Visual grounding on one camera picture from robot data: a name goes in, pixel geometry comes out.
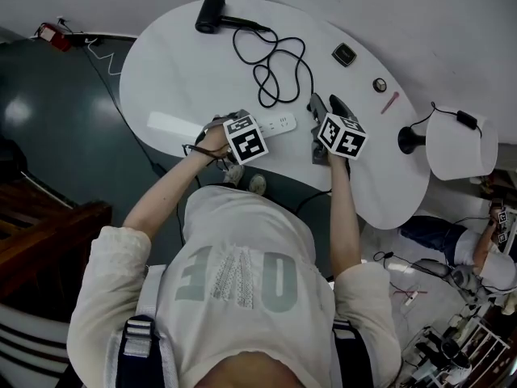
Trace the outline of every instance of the dark green floor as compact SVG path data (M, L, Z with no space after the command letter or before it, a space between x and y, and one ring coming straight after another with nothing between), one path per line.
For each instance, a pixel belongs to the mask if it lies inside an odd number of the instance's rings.
M111 70L118 71L131 44L106 40L95 50L103 55L115 52ZM94 62L109 79L118 100L119 77L107 76L107 61ZM89 200L111 204L114 226L120 226L157 180L80 49L63 53L42 40L0 44L0 131L18 143L27 156L29 171L60 194L79 204ZM179 160L147 146L146 150L166 169ZM244 185L255 172L246 168ZM317 192L281 175L262 173L267 177L268 194L291 209ZM222 177L216 168L207 168L200 180L205 185L221 182ZM192 184L188 193L195 188ZM186 199L180 207L182 222ZM329 204L328 196L320 196L300 214L313 231L317 266L324 276L330 275ZM169 263L180 248L173 215L153 241L149 263Z

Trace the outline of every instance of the gray sneaker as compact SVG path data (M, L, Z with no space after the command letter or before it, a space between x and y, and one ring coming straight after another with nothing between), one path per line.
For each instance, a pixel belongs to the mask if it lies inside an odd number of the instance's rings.
M242 176L244 175L244 166L242 165L232 165L226 171L225 179L223 183L232 183L235 187L239 185Z
M262 174L255 174L250 180L248 191L253 192L259 196L263 196L266 193L266 186L266 177L264 177Z

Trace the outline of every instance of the black lamp base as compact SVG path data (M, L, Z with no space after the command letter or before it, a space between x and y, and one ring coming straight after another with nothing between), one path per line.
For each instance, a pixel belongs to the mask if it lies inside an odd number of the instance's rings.
M404 154L411 154L417 146L424 146L426 138L418 135L412 128L405 126L398 133L398 147Z

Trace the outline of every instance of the white table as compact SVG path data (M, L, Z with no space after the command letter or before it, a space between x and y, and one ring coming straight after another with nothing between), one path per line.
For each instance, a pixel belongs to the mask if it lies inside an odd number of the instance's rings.
M305 68L300 66L301 95L296 102L262 108L252 66L242 63L233 51L233 29L222 28L214 35L194 29L202 3L192 2L165 13L143 31L129 51L120 78L120 101L131 129L156 150L182 157L181 145L189 137L149 128L151 112L166 113L198 125L206 124L216 114L239 109L254 116L292 112L296 129L267 139L270 153L251 165L320 190L329 189L329 168L311 163L310 129L315 122L305 108L310 97ZM226 0L225 14L271 27L280 38L297 36L305 41L304 60L313 71L314 90L328 108L329 96L338 96L369 134L359 160L351 161L357 213L379 229L395 228L410 218L426 193L430 168L424 148L417 148L411 155L404 155L398 148L399 130L418 118L390 72L345 32L295 8L263 0ZM347 68L331 56L342 42L357 53L354 63ZM244 32L237 45L246 59L259 59L270 50L258 38ZM296 42L288 42L284 47L299 51ZM295 60L290 57L277 54L273 58L272 68L283 98L295 93L294 65ZM376 78L387 82L384 94L373 90ZM394 91L400 97L381 115L380 110Z

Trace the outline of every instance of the white sleeve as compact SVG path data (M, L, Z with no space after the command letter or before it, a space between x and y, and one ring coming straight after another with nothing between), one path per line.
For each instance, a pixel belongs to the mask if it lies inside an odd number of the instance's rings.
M103 387L107 342L135 314L151 242L133 229L103 227L91 243L67 340L70 362L88 388Z
M497 292L498 289L507 291L515 287L515 282L517 281L515 262L509 255L491 251L486 256L485 264L479 277L485 279L483 285L489 291Z
M334 295L336 318L349 320L364 338L374 385L389 385L401 365L389 298L389 273L378 263L358 264L337 277Z

